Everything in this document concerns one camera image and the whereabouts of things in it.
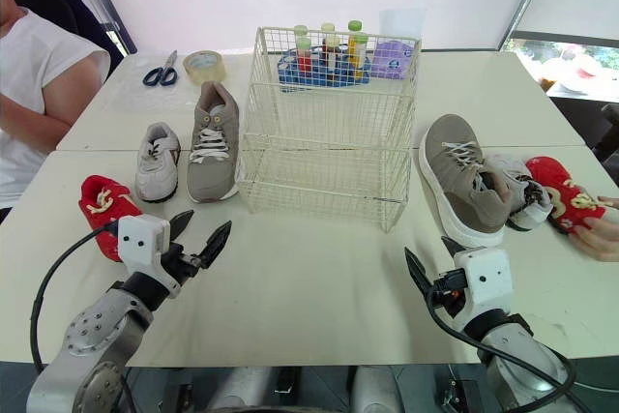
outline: blue tray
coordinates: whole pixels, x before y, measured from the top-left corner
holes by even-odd
[[[321,45],[311,48],[311,75],[306,75],[299,72],[296,49],[285,51],[281,59],[278,61],[280,83],[304,84],[323,87],[355,86],[358,84],[369,83],[369,69],[371,68],[371,63],[367,57],[364,63],[363,76],[355,79],[355,69],[348,60],[348,55],[341,54],[340,58],[336,62],[334,72],[335,79],[331,80],[327,79],[327,67],[320,63],[321,52]],[[291,90],[293,89],[282,89],[284,92]]]

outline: tape roll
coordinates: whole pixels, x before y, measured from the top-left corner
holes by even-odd
[[[199,86],[204,81],[223,81],[225,68],[223,58],[212,50],[200,50],[185,57],[183,66],[193,84]]]

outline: scissors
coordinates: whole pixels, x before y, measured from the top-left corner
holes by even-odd
[[[142,83],[145,86],[156,86],[160,84],[161,86],[171,86],[178,79],[178,74],[176,70],[172,68],[174,62],[176,61],[176,50],[170,53],[170,56],[165,60],[165,64],[162,67],[155,68],[151,70],[144,76],[142,79]]]

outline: green cap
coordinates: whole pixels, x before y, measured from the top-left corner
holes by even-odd
[[[308,33],[308,27],[305,24],[297,24],[294,27],[295,36],[305,36]]]
[[[366,33],[357,33],[355,34],[355,42],[357,44],[367,44],[368,43],[368,35]]]
[[[361,31],[361,21],[358,19],[348,21],[348,31]]]
[[[297,38],[297,48],[301,50],[310,50],[311,49],[311,39],[306,38]]]

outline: human hand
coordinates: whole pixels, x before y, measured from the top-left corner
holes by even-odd
[[[619,222],[611,222],[606,218],[616,215],[619,209],[619,198],[599,197],[601,202],[609,205],[601,219],[586,218],[584,223],[590,229],[576,226],[575,233],[569,235],[570,242],[575,247],[599,261],[619,261]]]

